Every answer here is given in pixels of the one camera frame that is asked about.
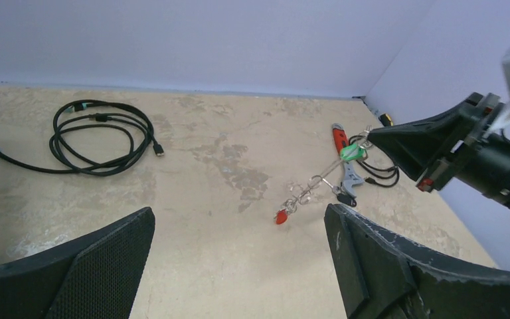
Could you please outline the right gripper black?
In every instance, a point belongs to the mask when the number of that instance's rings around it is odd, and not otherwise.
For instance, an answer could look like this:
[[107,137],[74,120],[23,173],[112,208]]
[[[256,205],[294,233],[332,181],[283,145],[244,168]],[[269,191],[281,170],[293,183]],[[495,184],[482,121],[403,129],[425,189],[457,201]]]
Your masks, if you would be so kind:
[[367,140],[420,191],[439,191],[474,158],[499,111],[500,97],[489,93],[423,120],[375,128]]

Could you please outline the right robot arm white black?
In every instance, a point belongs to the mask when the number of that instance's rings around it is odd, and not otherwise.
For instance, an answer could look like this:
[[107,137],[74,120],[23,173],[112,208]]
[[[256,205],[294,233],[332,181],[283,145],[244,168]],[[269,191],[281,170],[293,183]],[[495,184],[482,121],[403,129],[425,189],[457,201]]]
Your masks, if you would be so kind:
[[367,139],[421,191],[456,178],[510,209],[510,140],[489,130],[504,108],[497,95],[474,92],[441,114],[375,128]]

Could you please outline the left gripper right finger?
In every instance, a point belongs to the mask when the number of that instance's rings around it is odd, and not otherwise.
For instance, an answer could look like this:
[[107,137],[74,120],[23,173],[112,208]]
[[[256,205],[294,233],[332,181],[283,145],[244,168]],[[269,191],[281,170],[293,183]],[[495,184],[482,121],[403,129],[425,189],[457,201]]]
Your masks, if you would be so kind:
[[348,318],[510,318],[510,271],[445,255],[342,204],[324,215]]

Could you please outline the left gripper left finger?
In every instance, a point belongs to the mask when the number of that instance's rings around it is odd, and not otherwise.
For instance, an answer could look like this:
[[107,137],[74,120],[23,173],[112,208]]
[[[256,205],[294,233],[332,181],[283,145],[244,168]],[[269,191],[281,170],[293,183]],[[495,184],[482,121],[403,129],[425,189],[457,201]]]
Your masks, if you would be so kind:
[[144,207],[0,265],[0,318],[129,318],[155,232]]

